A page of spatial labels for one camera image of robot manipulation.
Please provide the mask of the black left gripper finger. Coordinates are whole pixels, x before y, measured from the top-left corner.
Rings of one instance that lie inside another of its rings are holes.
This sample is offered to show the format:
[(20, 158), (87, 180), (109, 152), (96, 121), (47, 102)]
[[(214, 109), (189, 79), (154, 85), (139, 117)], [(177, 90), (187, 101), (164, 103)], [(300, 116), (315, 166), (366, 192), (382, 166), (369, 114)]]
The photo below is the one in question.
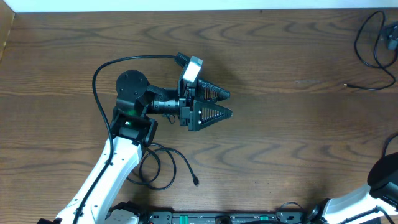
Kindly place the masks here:
[(189, 131), (199, 131), (212, 124), (232, 117), (230, 109), (209, 101), (194, 100), (188, 123)]
[(199, 78), (195, 90), (197, 98), (216, 103), (219, 101), (230, 99), (231, 93), (211, 82)]

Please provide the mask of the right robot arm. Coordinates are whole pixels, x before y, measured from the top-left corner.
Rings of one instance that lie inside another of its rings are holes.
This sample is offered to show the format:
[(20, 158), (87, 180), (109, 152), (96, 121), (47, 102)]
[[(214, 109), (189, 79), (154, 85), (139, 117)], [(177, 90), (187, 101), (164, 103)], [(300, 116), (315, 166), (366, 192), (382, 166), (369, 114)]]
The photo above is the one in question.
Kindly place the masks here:
[(380, 158), (367, 183), (340, 197), (326, 199), (308, 213), (305, 223), (365, 223), (397, 215), (397, 153)]

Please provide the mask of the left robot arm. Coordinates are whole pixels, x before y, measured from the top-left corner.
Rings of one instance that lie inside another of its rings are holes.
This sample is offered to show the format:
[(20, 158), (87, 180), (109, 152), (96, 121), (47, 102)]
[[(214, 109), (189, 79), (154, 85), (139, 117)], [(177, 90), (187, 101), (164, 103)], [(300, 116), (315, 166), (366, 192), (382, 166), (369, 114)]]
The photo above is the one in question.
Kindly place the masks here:
[(71, 202), (53, 223), (139, 223), (130, 203), (113, 202), (124, 181), (153, 143), (158, 123), (153, 114), (177, 116), (181, 126), (199, 131), (232, 115), (218, 105), (230, 92), (183, 72), (176, 89), (151, 85), (145, 75), (128, 70), (116, 80), (116, 106), (101, 157)]

